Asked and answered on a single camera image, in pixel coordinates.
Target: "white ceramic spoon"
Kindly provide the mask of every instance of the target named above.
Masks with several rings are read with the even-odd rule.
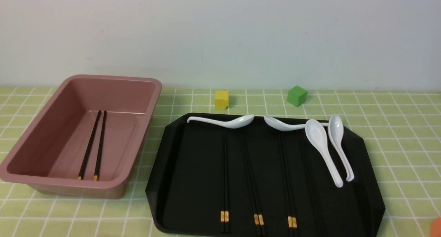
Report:
[[[204,117],[191,116],[187,119],[187,123],[189,123],[190,121],[200,121],[226,128],[240,128],[250,124],[253,121],[253,119],[254,119],[254,115],[246,115],[246,116],[238,117],[231,121],[224,122],[224,121],[218,121]]]
[[[334,180],[334,184],[338,188],[343,187],[343,180],[328,151],[328,137],[324,127],[318,121],[310,119],[306,122],[305,132],[309,142],[320,152],[332,176],[332,180]]]
[[[354,172],[352,170],[351,164],[348,161],[348,158],[343,152],[343,148],[341,147],[341,140],[343,139],[343,122],[341,121],[340,116],[333,115],[331,119],[329,119],[329,127],[328,127],[328,135],[329,140],[331,140],[332,146],[334,146],[337,154],[340,156],[343,165],[346,170],[346,181],[352,181],[354,179]]]
[[[297,124],[297,125],[286,124],[282,121],[277,120],[276,118],[273,118],[272,116],[263,116],[263,120],[270,127],[275,128],[279,131],[293,131],[293,130],[303,129],[306,126],[306,124]],[[320,123],[320,124],[325,127],[328,126],[328,123]]]

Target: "black chopstick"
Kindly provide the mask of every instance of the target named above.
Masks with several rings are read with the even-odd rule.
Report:
[[[291,201],[293,200],[293,195],[291,193],[291,179],[290,179],[290,173],[288,170],[288,159],[286,157],[286,152],[282,140],[282,136],[279,135],[279,146],[280,146],[280,163],[282,166],[282,180],[284,182],[284,196],[285,196],[285,204],[287,207],[287,213],[288,213],[288,229],[289,229],[289,235],[290,237],[293,237],[295,235],[294,232],[296,232],[297,229],[297,219],[295,217],[295,210],[294,210],[294,203]]]
[[[227,133],[224,133],[224,211],[225,227],[224,233],[230,232],[230,202],[229,202],[229,182],[228,182],[228,146]]]
[[[107,110],[105,110],[103,114],[103,124],[101,126],[100,144],[98,146],[98,155],[96,156],[96,164],[95,164],[95,174],[93,176],[94,181],[98,181],[100,179],[101,157],[103,156],[104,130],[106,129],[106,119],[107,119]]]
[[[224,150],[222,152],[222,176],[221,176],[221,185],[220,185],[220,191],[221,191],[221,200],[220,200],[220,219],[221,219],[221,223],[220,223],[220,231],[221,233],[225,233],[225,133],[224,133]]]
[[[252,198],[253,217],[254,217],[254,223],[256,225],[256,232],[258,236],[265,236],[266,235],[265,224],[263,222],[263,215],[261,213],[260,201],[258,200],[258,193],[256,190],[257,188],[254,185],[255,182],[253,179],[254,176],[252,173],[251,164],[249,162],[247,144],[245,142],[244,136],[242,136],[242,150],[243,150],[242,153],[244,157],[245,171],[248,180],[249,195]]]
[[[98,122],[100,121],[100,116],[101,116],[101,111],[98,110],[98,115],[96,116],[95,124],[93,125],[92,133],[90,134],[89,143],[87,144],[87,148],[85,150],[80,172],[78,173],[78,180],[84,179],[85,168],[87,166],[87,162],[90,157],[90,151],[92,150],[93,139],[95,139],[96,127],[98,126]]]

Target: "green block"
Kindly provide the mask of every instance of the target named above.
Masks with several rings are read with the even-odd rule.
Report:
[[[301,88],[300,86],[295,86],[293,89],[289,90],[286,101],[296,107],[299,107],[305,102],[306,94],[308,94],[308,92],[305,89]]]

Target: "yellow block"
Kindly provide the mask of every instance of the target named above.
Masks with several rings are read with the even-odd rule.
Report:
[[[228,107],[228,91],[216,91],[214,96],[214,109],[225,110]]]

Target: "grid pattern tablecloth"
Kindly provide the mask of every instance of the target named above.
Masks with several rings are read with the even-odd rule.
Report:
[[[0,160],[56,88],[0,87]],[[214,90],[162,90],[145,146],[123,199],[43,195],[0,181],[2,237],[169,236],[153,225],[145,186],[164,127],[189,112],[329,119],[365,140],[386,204],[379,236],[429,236],[441,216],[441,93],[309,91],[301,107],[287,91],[230,90],[228,110],[214,110]]]

